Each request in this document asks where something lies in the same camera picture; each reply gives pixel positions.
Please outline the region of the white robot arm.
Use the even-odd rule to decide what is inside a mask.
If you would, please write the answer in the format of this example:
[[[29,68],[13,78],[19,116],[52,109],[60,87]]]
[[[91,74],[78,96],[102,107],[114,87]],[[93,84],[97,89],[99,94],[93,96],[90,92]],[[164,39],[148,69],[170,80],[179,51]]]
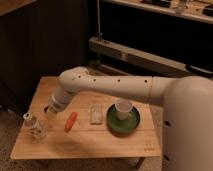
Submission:
[[[84,67],[63,71],[48,111],[66,109],[81,91],[163,108],[162,171],[213,171],[213,80],[202,76],[95,76]]]

